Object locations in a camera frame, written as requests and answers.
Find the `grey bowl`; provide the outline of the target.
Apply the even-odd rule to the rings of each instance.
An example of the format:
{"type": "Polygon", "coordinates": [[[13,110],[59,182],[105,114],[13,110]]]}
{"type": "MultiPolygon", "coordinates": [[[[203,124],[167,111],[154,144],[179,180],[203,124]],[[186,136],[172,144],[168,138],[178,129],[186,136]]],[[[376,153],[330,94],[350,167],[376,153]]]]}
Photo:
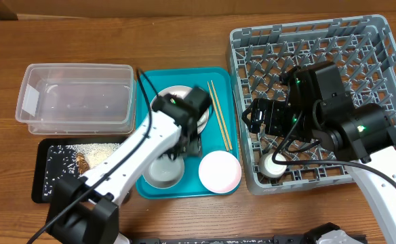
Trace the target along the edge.
{"type": "Polygon", "coordinates": [[[162,155],[155,159],[143,173],[143,178],[152,187],[166,189],[175,186],[182,179],[185,171],[184,159],[170,159],[162,155]]]}

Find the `brown food piece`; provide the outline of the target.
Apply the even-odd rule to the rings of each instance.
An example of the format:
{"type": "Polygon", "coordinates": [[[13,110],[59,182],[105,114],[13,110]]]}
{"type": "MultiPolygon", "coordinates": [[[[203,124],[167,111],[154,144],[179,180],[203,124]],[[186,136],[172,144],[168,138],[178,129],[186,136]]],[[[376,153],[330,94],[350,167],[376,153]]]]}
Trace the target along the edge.
{"type": "Polygon", "coordinates": [[[85,160],[85,156],[81,152],[78,152],[76,154],[76,163],[80,175],[84,174],[86,171],[90,169],[89,163],[85,160]]]}

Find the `white rice pile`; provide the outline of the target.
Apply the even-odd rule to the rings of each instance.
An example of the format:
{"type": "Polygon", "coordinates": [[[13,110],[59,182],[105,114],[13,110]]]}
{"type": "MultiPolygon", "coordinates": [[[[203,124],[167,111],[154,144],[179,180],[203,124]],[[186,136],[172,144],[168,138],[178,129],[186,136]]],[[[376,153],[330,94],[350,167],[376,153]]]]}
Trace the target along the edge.
{"type": "Polygon", "coordinates": [[[83,153],[90,169],[93,169],[113,154],[119,145],[120,143],[91,143],[50,146],[47,151],[42,199],[50,200],[53,189],[60,178],[65,176],[79,178],[81,176],[76,163],[77,153],[83,153]]]}

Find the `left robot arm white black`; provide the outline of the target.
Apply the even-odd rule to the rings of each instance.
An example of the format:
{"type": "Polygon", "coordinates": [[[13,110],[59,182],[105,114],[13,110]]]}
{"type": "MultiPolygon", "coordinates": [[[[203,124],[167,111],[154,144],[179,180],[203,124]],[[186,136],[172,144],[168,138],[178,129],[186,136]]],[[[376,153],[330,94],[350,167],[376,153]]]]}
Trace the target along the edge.
{"type": "Polygon", "coordinates": [[[184,98],[157,96],[146,119],[105,162],[54,189],[43,231],[61,243],[129,243],[119,230],[119,207],[159,157],[201,153],[198,121],[212,104],[195,86],[184,98]]]}

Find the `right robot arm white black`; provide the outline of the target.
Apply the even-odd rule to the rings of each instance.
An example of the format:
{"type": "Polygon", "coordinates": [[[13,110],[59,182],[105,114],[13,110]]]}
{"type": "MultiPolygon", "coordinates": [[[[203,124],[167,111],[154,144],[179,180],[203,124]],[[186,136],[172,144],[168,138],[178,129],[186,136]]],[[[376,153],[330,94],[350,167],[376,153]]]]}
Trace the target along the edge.
{"type": "Polygon", "coordinates": [[[353,104],[332,61],[295,66],[280,76],[285,100],[256,98],[241,118],[248,131],[283,140],[276,165],[342,165],[361,189],[388,243],[396,243],[396,127],[379,104],[353,104]],[[333,160],[281,161],[294,141],[321,146],[333,160]]]}

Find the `grey dishwasher rack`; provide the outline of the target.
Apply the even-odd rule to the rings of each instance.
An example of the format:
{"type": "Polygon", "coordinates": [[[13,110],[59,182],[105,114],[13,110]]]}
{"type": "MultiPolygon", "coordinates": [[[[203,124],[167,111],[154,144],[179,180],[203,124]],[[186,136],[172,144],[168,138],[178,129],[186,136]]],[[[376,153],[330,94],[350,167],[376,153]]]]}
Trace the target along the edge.
{"type": "MultiPolygon", "coordinates": [[[[381,15],[237,28],[229,36],[229,72],[236,110],[256,98],[283,100],[279,75],[295,66],[334,62],[355,106],[381,105],[396,127],[396,42],[381,15]]],[[[253,195],[310,190],[351,182],[340,165],[293,165],[280,178],[260,173],[262,155],[280,138],[239,126],[247,189],[253,195]]]]}

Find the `wooden chopstick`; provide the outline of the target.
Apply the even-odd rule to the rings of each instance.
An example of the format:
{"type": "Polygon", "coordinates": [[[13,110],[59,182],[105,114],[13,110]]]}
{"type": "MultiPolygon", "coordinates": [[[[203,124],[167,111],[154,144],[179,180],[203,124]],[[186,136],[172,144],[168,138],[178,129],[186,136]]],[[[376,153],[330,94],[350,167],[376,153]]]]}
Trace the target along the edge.
{"type": "Polygon", "coordinates": [[[233,145],[229,136],[229,131],[226,126],[226,122],[224,119],[224,115],[222,112],[222,108],[220,105],[220,101],[218,99],[218,94],[216,92],[216,88],[214,86],[214,82],[210,81],[209,87],[212,89],[212,94],[213,94],[213,101],[214,101],[214,107],[217,109],[217,118],[220,126],[220,130],[222,133],[222,139],[224,140],[224,144],[226,146],[226,150],[230,151],[233,149],[233,145]]]}
{"type": "Polygon", "coordinates": [[[208,82],[207,86],[208,86],[208,89],[209,89],[209,92],[210,92],[210,97],[212,99],[212,106],[213,106],[213,108],[215,110],[215,113],[216,113],[216,118],[217,118],[217,121],[218,121],[218,125],[219,125],[219,128],[220,128],[220,133],[222,135],[224,146],[226,148],[226,151],[230,151],[232,149],[231,141],[229,139],[229,134],[227,132],[226,124],[224,122],[224,117],[223,117],[223,114],[222,114],[220,103],[218,101],[218,96],[217,96],[216,89],[214,87],[213,81],[211,80],[210,82],[208,82]]]}

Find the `teal plastic tray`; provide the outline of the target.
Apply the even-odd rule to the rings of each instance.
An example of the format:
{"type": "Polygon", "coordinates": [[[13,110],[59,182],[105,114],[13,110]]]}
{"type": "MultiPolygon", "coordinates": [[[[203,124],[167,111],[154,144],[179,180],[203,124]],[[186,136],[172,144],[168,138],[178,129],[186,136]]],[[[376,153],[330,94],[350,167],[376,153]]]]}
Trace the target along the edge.
{"type": "Polygon", "coordinates": [[[195,86],[201,87],[214,99],[204,116],[205,123],[199,122],[198,133],[201,136],[201,155],[184,158],[185,171],[182,179],[169,188],[155,188],[144,177],[136,182],[136,190],[146,199],[179,199],[187,197],[215,196],[199,179],[199,165],[207,154],[225,150],[236,159],[239,158],[237,142],[237,119],[231,79],[227,71],[220,67],[180,68],[150,70],[145,72],[150,79],[144,81],[144,90],[149,101],[156,95],[186,95],[195,86]]]}

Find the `pink bowl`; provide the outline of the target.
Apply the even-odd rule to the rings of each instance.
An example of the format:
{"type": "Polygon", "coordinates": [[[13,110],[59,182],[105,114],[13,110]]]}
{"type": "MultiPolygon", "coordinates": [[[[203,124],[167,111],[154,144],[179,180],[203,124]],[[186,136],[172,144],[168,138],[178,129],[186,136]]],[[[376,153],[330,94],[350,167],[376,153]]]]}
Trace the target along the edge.
{"type": "Polygon", "coordinates": [[[208,153],[199,164],[199,179],[210,192],[226,194],[235,190],[241,181],[239,160],[229,152],[208,153]]]}

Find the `white cup in rack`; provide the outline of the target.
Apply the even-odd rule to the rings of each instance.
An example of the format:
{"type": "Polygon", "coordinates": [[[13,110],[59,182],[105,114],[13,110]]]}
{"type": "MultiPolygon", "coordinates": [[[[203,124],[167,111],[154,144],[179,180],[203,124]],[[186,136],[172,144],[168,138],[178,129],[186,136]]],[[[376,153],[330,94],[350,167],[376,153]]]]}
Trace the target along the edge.
{"type": "Polygon", "coordinates": [[[272,160],[274,150],[261,156],[258,167],[262,175],[268,178],[279,178],[281,177],[287,169],[286,165],[276,164],[272,160]]]}

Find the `large white pink plate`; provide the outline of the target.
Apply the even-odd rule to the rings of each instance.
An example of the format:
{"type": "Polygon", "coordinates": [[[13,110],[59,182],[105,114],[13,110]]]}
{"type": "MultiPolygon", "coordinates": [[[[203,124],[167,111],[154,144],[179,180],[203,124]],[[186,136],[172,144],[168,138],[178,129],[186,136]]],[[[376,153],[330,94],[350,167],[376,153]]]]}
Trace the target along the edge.
{"type": "Polygon", "coordinates": [[[203,127],[203,118],[209,113],[210,95],[199,86],[175,85],[165,88],[153,99],[151,108],[162,112],[181,126],[184,137],[195,138],[203,127]]]}

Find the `wooden chopstick right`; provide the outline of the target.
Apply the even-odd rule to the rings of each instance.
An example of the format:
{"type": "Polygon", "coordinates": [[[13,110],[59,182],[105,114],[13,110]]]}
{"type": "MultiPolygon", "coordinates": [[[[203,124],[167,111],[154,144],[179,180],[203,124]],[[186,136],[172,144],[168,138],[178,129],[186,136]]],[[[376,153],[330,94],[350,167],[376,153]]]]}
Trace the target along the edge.
{"type": "Polygon", "coordinates": [[[222,112],[222,108],[220,105],[220,101],[218,99],[218,94],[216,92],[216,88],[214,86],[214,82],[210,81],[209,87],[212,89],[212,94],[213,94],[213,101],[214,101],[214,107],[217,109],[217,118],[220,126],[220,130],[222,133],[222,139],[224,140],[224,144],[226,146],[226,150],[230,151],[233,149],[233,145],[229,136],[229,131],[226,126],[226,122],[224,119],[224,115],[222,112]]]}

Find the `clear plastic bin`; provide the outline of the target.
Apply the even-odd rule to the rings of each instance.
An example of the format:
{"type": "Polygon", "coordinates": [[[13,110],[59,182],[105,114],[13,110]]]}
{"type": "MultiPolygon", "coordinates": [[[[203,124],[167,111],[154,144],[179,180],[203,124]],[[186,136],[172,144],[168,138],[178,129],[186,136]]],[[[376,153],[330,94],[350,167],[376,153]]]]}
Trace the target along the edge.
{"type": "Polygon", "coordinates": [[[15,119],[32,134],[128,134],[136,82],[126,64],[39,63],[25,70],[15,119]]]}

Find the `black tray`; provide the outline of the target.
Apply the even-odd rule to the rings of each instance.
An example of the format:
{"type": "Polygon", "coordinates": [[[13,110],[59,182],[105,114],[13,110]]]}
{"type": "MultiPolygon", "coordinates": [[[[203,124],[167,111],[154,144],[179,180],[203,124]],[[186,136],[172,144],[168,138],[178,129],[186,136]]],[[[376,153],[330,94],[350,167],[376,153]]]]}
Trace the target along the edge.
{"type": "Polygon", "coordinates": [[[80,176],[74,145],[93,144],[105,146],[120,144],[126,136],[101,136],[86,138],[46,138],[38,145],[31,199],[35,203],[49,203],[59,179],[80,176]]]}

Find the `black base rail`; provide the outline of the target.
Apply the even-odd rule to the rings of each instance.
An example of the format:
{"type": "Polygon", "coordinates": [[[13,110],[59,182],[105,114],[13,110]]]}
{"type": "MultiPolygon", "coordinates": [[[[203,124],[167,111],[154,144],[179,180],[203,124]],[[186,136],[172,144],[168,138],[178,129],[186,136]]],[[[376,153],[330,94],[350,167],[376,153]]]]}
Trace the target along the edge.
{"type": "Polygon", "coordinates": [[[338,225],[328,222],[303,234],[273,235],[272,237],[206,238],[206,239],[158,239],[140,238],[131,244],[368,244],[365,235],[348,235],[338,225]]]}

